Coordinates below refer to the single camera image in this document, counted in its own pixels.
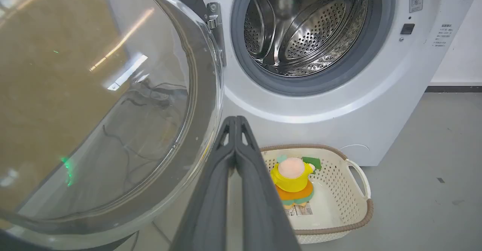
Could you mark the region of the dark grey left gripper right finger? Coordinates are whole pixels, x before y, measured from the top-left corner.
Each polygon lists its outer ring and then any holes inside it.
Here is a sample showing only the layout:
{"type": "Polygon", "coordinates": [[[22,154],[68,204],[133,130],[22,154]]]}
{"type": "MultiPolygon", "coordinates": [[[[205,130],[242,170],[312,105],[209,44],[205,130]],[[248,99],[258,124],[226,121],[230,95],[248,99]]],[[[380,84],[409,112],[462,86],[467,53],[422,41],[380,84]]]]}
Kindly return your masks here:
{"type": "Polygon", "coordinates": [[[242,179],[243,249],[299,251],[258,143],[243,116],[235,117],[235,166],[242,179]]]}

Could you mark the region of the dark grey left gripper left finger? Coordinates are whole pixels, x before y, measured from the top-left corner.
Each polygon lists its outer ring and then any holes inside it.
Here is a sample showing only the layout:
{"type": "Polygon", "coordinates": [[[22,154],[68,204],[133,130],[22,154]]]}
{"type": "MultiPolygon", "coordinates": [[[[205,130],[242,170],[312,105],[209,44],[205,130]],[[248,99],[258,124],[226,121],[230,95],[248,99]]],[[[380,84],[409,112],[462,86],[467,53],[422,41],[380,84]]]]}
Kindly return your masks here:
{"type": "Polygon", "coordinates": [[[235,162],[235,130],[235,117],[224,119],[170,244],[171,251],[226,250],[228,180],[235,162]]]}

